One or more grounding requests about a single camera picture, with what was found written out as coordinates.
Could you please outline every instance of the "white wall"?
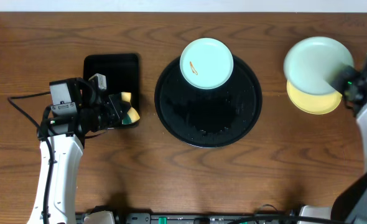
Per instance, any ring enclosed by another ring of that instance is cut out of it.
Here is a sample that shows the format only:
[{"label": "white wall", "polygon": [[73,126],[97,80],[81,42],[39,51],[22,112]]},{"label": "white wall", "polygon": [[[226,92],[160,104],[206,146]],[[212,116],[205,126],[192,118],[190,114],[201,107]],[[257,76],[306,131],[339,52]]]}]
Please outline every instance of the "white wall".
[{"label": "white wall", "polygon": [[367,0],[0,0],[0,11],[367,12]]}]

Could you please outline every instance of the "food residue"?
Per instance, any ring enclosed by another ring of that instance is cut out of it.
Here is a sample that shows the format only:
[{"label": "food residue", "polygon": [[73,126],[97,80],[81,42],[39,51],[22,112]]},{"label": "food residue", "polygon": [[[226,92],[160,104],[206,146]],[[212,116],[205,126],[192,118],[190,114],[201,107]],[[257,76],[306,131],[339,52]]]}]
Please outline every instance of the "food residue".
[{"label": "food residue", "polygon": [[195,67],[194,67],[194,66],[193,66],[193,64],[192,64],[192,62],[189,62],[189,64],[190,64],[190,69],[192,69],[192,72],[193,72],[194,74],[198,75],[198,73],[197,73],[197,71],[196,71]]}]

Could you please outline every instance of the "wooden surface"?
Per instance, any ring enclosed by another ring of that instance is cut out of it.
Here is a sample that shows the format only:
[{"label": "wooden surface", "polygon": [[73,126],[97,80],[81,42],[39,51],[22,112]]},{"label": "wooden surface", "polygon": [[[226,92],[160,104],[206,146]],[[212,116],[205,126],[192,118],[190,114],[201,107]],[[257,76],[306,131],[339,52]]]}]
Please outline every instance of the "wooden surface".
[{"label": "wooden surface", "polygon": [[[287,96],[284,57],[312,36],[342,42],[360,68],[367,14],[0,13],[0,223],[29,219],[40,170],[35,128],[6,97],[82,76],[87,55],[122,52],[141,55],[141,123],[86,142],[78,212],[105,203],[188,213],[332,205],[362,175],[363,151],[355,119],[342,104],[316,116]],[[263,93],[254,129],[218,149],[180,142],[154,108],[160,73],[200,37],[223,41],[254,70]],[[18,103],[38,120],[51,99]]]}]

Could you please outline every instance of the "wood grain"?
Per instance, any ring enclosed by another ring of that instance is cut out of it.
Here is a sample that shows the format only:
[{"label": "wood grain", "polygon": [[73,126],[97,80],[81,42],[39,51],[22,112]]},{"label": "wood grain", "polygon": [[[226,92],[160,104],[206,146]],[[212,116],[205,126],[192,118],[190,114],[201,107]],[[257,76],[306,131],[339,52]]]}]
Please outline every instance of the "wood grain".
[{"label": "wood grain", "polygon": [[[111,203],[154,212],[253,212],[298,203],[332,205],[363,169],[360,134],[340,105],[315,116],[286,93],[287,51],[312,36],[337,39],[360,68],[367,14],[0,13],[0,223],[25,223],[40,169],[35,128],[6,97],[48,91],[80,77],[91,54],[141,56],[141,123],[86,142],[78,212]],[[180,142],[159,121],[154,88],[163,69],[200,37],[223,41],[255,72],[263,106],[254,129],[218,149]],[[40,118],[49,96],[19,104]]]}]

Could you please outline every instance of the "black tray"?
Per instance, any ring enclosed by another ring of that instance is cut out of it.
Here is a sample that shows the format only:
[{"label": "black tray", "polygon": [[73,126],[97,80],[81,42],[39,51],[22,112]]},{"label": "black tray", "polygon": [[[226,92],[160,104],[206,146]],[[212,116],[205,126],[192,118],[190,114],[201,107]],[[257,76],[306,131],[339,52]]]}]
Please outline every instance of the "black tray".
[{"label": "black tray", "polygon": [[229,80],[212,90],[191,86],[181,74],[180,57],[162,72],[155,105],[165,128],[198,147],[220,147],[245,136],[258,120],[262,92],[254,72],[238,57]]},{"label": "black tray", "polygon": [[[131,93],[131,105],[139,113],[139,59],[136,54],[90,55],[84,59],[83,79],[88,80],[94,74],[106,76],[108,89],[105,95],[122,91]],[[136,126],[120,124],[115,128]]]}]

